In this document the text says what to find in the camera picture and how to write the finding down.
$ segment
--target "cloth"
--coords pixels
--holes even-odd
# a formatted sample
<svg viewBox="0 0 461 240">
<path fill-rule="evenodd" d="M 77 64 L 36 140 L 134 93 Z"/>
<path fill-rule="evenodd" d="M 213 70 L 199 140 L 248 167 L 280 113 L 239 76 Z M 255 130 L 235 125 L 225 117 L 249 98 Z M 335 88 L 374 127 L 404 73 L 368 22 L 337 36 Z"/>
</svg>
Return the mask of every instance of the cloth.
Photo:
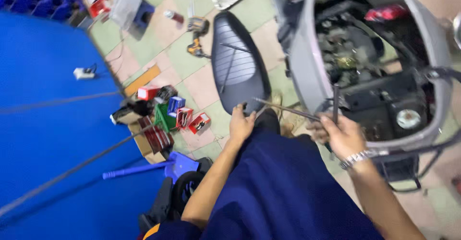
<svg viewBox="0 0 461 240">
<path fill-rule="evenodd" d="M 170 222 L 147 239 L 383 239 L 309 137 L 284 138 L 266 125 L 244 143 L 203 232 Z"/>
</svg>

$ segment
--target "cordless drill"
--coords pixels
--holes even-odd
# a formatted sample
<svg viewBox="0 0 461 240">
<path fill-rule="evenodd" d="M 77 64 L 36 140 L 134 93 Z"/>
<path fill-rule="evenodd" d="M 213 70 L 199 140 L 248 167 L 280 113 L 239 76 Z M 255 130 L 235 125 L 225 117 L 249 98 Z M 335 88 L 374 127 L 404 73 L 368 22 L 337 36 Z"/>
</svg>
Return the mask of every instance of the cordless drill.
<svg viewBox="0 0 461 240">
<path fill-rule="evenodd" d="M 203 17 L 192 16 L 189 18 L 187 31 L 193 32 L 193 43 L 187 46 L 187 51 L 189 52 L 189 54 L 200 58 L 211 58 L 211 56 L 203 53 L 199 39 L 200 36 L 203 36 L 208 32 L 209 27 L 210 22 Z"/>
</svg>

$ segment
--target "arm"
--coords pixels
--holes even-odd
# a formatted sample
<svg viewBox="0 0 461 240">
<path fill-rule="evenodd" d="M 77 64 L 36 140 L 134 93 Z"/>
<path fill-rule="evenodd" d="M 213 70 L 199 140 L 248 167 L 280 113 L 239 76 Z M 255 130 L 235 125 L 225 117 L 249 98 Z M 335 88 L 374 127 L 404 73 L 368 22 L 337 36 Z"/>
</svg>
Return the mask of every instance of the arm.
<svg viewBox="0 0 461 240">
<path fill-rule="evenodd" d="M 250 136 L 255 125 L 256 113 L 245 118 L 243 106 L 239 104 L 232 112 L 230 121 L 230 138 L 216 161 L 200 182 L 197 190 L 187 202 L 181 220 L 188 221 L 200 229 L 204 229 L 210 218 L 211 210 L 216 203 L 224 184 L 229 177 L 240 147 Z"/>
<path fill-rule="evenodd" d="M 338 118 L 338 126 L 326 116 L 321 117 L 321 122 L 328 132 L 331 148 L 340 160 L 366 149 L 358 123 L 342 115 Z M 348 172 L 365 214 L 385 239 L 425 239 L 370 159 L 355 163 Z"/>
</svg>

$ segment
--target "tiled floor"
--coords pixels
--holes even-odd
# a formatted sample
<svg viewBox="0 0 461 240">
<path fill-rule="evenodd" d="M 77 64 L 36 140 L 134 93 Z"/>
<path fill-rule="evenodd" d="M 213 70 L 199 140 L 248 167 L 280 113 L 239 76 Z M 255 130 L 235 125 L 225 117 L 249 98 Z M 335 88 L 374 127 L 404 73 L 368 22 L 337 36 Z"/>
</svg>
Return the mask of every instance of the tiled floor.
<svg viewBox="0 0 461 240">
<path fill-rule="evenodd" d="M 186 52 L 187 45 L 192 43 L 192 34 L 185 32 L 185 26 L 163 16 L 165 9 L 178 11 L 183 14 L 187 23 L 187 8 L 190 0 L 147 0 L 156 7 L 149 27 L 140 41 L 123 34 L 124 46 L 118 26 L 112 21 L 96 23 L 90 31 L 95 43 L 107 60 L 111 62 L 112 70 L 117 72 L 117 78 L 124 86 L 129 85 L 147 69 L 157 64 L 161 74 L 150 84 L 158 86 L 173 85 L 179 96 L 186 99 L 186 105 L 194 109 L 195 114 L 205 112 L 210 116 L 208 128 L 199 135 L 190 132 L 176 132 L 174 149 L 192 158 L 208 156 L 215 159 L 229 139 L 229 121 L 227 114 L 219 101 L 211 72 L 209 60 L 196 58 Z M 452 18 L 460 10 L 461 0 L 420 0 L 437 17 Z M 213 7 L 211 0 L 194 0 L 195 13 L 205 16 L 211 21 L 210 32 L 201 38 L 205 53 L 211 53 L 212 47 L 212 20 L 219 12 Z M 284 55 L 277 42 L 277 26 L 274 21 L 274 8 L 271 0 L 242 0 L 231 10 L 237 18 L 251 32 L 257 45 L 273 90 L 284 93 L 284 105 L 291 105 L 298 101 L 291 80 L 285 77 Z M 453 112 L 449 114 L 446 125 L 442 129 L 442 137 L 447 137 L 456 130 L 457 123 L 454 117 L 461 118 L 459 108 L 461 85 L 455 85 Z M 297 133 L 305 132 L 303 127 Z M 339 168 L 337 160 L 330 161 L 329 153 L 320 147 L 322 158 L 328 170 L 344 188 L 344 190 L 358 202 L 351 180 L 346 172 Z M 461 199 L 450 187 L 450 179 L 461 171 L 461 146 L 448 150 L 437 161 L 434 168 L 423 178 L 424 192 L 397 194 L 406 211 L 425 232 L 434 235 L 443 235 L 451 239 L 461 239 Z M 421 165 L 427 163 L 430 155 L 423 156 Z"/>
</svg>

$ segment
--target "hand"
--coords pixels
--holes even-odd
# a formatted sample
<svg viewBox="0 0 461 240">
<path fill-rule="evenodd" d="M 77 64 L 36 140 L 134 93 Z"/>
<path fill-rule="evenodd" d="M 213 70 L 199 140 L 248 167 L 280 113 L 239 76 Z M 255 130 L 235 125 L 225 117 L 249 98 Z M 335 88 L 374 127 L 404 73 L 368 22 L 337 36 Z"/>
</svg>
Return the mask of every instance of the hand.
<svg viewBox="0 0 461 240">
<path fill-rule="evenodd" d="M 340 160 L 367 149 L 359 123 L 338 115 L 336 126 L 329 116 L 331 114 L 322 114 L 321 123 L 309 124 L 308 129 L 315 129 L 312 140 L 330 142 L 331 149 Z"/>
<path fill-rule="evenodd" d="M 243 115 L 243 105 L 239 104 L 232 111 L 230 120 L 230 139 L 243 143 L 247 139 L 253 127 L 255 126 L 256 111 L 253 111 L 249 117 Z"/>
</svg>

